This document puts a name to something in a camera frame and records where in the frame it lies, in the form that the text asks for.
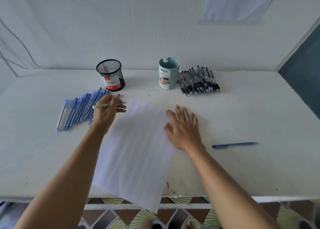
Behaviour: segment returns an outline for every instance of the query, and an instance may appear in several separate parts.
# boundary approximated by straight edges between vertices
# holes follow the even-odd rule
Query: pile of black pens
[[[58,122],[57,131],[64,130],[67,131],[70,127],[74,124],[78,124],[80,122],[85,122],[89,120],[89,126],[93,121],[93,108],[92,106],[95,105],[104,95],[108,95],[109,91],[105,90],[101,92],[101,87],[98,90],[95,90],[93,93],[84,93],[81,95],[80,98],[75,99],[65,99],[63,109],[61,112],[61,116]],[[65,124],[62,126],[62,118],[64,114],[69,113]]]
[[[188,71],[182,71],[178,75],[178,84],[186,97],[191,97],[192,94],[220,92],[220,87],[214,79],[212,70],[209,72],[208,67],[204,69],[197,66],[196,70],[192,67]]]

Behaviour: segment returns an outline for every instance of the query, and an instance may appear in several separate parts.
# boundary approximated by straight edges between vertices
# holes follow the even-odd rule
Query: black mesh pen holder
[[[111,92],[120,91],[125,87],[125,81],[123,79],[121,71],[121,63],[118,60],[105,60],[101,61],[97,65],[97,71],[101,75],[102,80]]]

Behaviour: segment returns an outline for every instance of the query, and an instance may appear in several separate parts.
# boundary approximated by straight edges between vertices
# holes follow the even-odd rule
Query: white table
[[[185,106],[199,119],[209,153],[259,201],[320,197],[320,121],[275,72],[216,72],[220,94],[185,97],[164,90],[158,72],[124,70],[119,93],[174,109]],[[38,70],[17,79],[0,96],[0,198],[31,199],[54,176],[88,129],[55,128],[65,98],[102,86],[91,70]],[[213,144],[259,142],[224,150]],[[174,156],[164,196],[206,196],[189,157]],[[92,186],[89,197],[113,197]]]

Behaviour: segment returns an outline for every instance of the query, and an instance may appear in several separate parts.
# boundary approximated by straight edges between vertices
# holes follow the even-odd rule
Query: red and white label
[[[106,86],[107,89],[119,89],[121,88],[120,80],[118,76],[115,77],[101,77],[104,85]]]

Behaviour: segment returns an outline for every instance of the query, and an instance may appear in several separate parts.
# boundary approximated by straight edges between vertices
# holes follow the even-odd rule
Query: person
[[[116,113],[126,106],[116,97],[107,95],[99,102],[107,109],[94,110],[88,132],[73,154],[32,200],[18,220],[16,229],[76,228],[89,194],[103,136],[108,132]],[[164,127],[169,141],[184,150],[193,161],[202,179],[212,207],[223,228],[280,228],[277,222],[254,201],[231,176],[209,155],[201,142],[198,119],[185,107],[177,105],[176,113],[167,110],[172,126]]]

